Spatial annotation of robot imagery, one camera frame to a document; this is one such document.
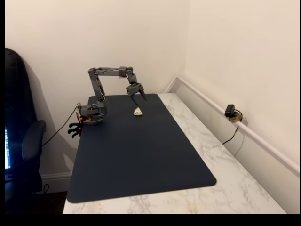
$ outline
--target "desk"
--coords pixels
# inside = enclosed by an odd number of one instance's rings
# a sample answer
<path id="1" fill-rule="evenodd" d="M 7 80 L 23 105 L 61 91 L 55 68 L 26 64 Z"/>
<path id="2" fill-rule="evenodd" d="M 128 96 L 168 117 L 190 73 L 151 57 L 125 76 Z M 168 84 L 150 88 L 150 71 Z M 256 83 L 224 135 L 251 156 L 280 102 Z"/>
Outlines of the desk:
<path id="1" fill-rule="evenodd" d="M 285 214 L 176 94 L 159 94 L 217 179 L 213 187 L 70 203 L 63 214 Z"/>

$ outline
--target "dark floor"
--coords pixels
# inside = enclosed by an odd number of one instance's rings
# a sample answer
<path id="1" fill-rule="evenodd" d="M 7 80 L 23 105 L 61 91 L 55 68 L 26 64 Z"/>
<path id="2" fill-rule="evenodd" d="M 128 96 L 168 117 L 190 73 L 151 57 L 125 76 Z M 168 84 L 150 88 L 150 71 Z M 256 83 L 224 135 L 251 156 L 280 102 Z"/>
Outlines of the dark floor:
<path id="1" fill-rule="evenodd" d="M 62 214 L 67 192 L 36 194 L 32 196 L 29 214 Z"/>

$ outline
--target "black office chair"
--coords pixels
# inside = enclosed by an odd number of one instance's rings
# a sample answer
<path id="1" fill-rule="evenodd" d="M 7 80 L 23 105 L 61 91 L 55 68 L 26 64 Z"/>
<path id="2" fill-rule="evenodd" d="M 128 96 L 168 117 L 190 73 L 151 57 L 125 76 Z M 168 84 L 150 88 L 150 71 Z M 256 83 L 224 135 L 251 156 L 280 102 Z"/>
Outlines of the black office chair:
<path id="1" fill-rule="evenodd" d="M 5 213 L 25 213 L 32 192 L 42 190 L 39 174 L 45 121 L 37 120 L 22 58 L 5 49 L 5 127 L 11 168 L 5 169 Z"/>

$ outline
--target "wall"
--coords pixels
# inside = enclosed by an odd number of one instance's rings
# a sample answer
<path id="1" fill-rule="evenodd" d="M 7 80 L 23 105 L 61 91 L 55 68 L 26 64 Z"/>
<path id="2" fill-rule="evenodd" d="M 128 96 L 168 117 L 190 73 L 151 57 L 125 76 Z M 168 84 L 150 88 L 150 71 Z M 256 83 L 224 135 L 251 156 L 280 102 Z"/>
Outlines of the wall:
<path id="1" fill-rule="evenodd" d="M 5 1 L 5 47 L 25 61 L 44 141 L 94 95 L 92 67 L 132 66 L 146 93 L 163 92 L 184 70 L 188 12 L 186 0 Z M 106 95 L 126 94 L 127 80 L 101 82 Z M 40 172 L 54 175 L 47 179 L 70 176 L 79 137 L 67 130 L 43 147 Z"/>
<path id="2" fill-rule="evenodd" d="M 191 0 L 182 75 L 219 106 L 235 104 L 254 130 L 300 164 L 300 2 Z M 235 128 L 181 86 L 177 94 L 224 142 Z M 300 179 L 243 134 L 225 145 L 288 213 Z"/>

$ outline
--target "computer screen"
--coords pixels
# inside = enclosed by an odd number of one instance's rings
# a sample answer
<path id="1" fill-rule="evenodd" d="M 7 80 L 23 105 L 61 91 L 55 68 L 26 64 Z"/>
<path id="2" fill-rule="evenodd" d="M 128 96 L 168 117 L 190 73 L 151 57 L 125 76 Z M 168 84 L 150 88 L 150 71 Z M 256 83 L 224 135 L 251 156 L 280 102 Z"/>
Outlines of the computer screen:
<path id="1" fill-rule="evenodd" d="M 10 168 L 10 156 L 9 156 L 9 146 L 8 146 L 8 131 L 7 131 L 6 127 L 4 129 L 5 129 L 5 132 L 4 132 L 5 165 L 4 165 L 4 168 L 9 169 Z"/>

